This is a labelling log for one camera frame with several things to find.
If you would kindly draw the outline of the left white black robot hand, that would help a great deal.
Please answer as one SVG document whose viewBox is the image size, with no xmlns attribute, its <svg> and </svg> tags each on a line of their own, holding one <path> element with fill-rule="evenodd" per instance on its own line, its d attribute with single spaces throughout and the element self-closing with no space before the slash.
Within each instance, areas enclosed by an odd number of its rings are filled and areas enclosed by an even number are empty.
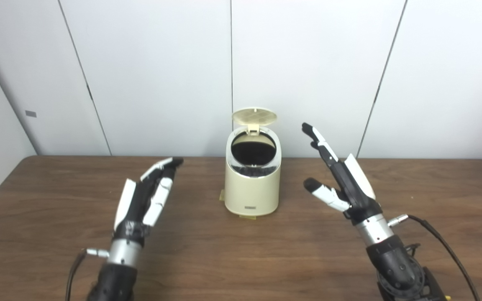
<svg viewBox="0 0 482 301">
<path fill-rule="evenodd" d="M 144 247 L 145 237 L 157 223 L 168 200 L 182 157 L 153 164 L 137 181 L 126 179 L 113 224 L 112 244 L 129 241 Z"/>
</svg>

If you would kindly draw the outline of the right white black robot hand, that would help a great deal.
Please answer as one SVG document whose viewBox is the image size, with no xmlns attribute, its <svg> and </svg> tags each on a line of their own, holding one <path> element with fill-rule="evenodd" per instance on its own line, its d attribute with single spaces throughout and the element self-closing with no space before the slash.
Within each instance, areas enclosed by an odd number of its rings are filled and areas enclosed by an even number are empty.
<svg viewBox="0 0 482 301">
<path fill-rule="evenodd" d="M 340 160 L 321 133 L 310 124 L 303 122 L 302 131 L 312 139 L 310 146 L 318 150 L 339 186 L 337 190 L 314 178 L 307 178 L 303 182 L 304 188 L 329 207 L 342 212 L 354 226 L 381 214 L 382 208 L 356 159 Z"/>
</svg>

